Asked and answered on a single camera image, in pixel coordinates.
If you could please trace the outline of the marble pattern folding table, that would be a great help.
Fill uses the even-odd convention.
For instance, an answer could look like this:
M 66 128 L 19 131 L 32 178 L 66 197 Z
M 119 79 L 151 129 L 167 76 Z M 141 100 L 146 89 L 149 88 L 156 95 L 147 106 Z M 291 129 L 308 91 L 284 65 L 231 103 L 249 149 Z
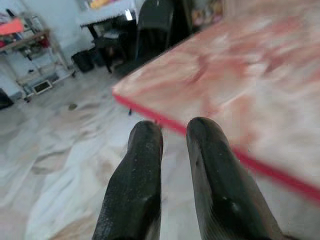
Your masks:
M 181 134 L 214 120 L 243 164 L 320 203 L 320 0 L 227 3 L 112 94 Z

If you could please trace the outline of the metal shelving rack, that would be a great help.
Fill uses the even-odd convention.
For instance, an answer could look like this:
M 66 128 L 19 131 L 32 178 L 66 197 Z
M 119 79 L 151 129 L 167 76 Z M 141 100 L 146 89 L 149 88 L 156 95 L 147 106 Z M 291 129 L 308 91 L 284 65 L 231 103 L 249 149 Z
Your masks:
M 27 73 L 19 75 L 7 57 L 19 54 L 30 64 Z M 55 43 L 50 29 L 44 27 L 36 15 L 9 9 L 0 14 L 0 60 L 6 65 L 19 87 L 21 98 L 29 102 L 66 78 L 76 76 L 61 48 Z

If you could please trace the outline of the dark plastic chair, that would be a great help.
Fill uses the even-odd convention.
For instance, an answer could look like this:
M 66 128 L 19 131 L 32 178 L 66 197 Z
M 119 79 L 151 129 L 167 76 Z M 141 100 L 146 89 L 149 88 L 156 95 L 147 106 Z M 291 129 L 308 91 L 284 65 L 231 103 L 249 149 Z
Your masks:
M 117 77 L 127 76 L 169 48 L 174 11 L 172 0 L 144 1 L 138 16 L 134 59 L 115 68 Z

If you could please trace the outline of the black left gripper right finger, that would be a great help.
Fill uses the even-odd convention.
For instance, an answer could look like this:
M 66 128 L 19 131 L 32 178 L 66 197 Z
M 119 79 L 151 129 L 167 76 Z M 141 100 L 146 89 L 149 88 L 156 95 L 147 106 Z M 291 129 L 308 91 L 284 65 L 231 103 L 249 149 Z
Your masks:
M 201 240 L 285 240 L 255 180 L 216 122 L 190 120 L 186 143 Z

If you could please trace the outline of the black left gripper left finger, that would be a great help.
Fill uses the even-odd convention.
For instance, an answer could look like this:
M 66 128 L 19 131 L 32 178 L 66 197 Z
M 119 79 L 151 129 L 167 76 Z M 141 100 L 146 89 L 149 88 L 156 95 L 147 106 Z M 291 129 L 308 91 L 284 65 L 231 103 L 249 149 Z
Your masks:
M 163 135 L 143 120 L 109 179 L 92 240 L 160 240 Z

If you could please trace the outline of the black desk with cloth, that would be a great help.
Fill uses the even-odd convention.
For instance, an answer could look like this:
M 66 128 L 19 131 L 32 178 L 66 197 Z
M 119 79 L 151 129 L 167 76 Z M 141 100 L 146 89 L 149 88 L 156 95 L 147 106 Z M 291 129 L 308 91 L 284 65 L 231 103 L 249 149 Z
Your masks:
M 81 28 L 89 30 L 93 44 L 103 65 L 109 73 L 115 59 L 125 62 L 128 59 L 126 44 L 130 41 L 132 28 L 136 24 L 134 8 L 124 8 L 116 12 L 87 10 L 79 18 Z

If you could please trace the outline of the black waste bin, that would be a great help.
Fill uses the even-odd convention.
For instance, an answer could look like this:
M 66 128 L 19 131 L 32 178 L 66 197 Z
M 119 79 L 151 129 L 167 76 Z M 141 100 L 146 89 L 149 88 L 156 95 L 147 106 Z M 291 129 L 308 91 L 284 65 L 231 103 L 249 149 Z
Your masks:
M 71 60 L 82 73 L 90 72 L 95 67 L 88 50 L 75 53 L 71 56 Z

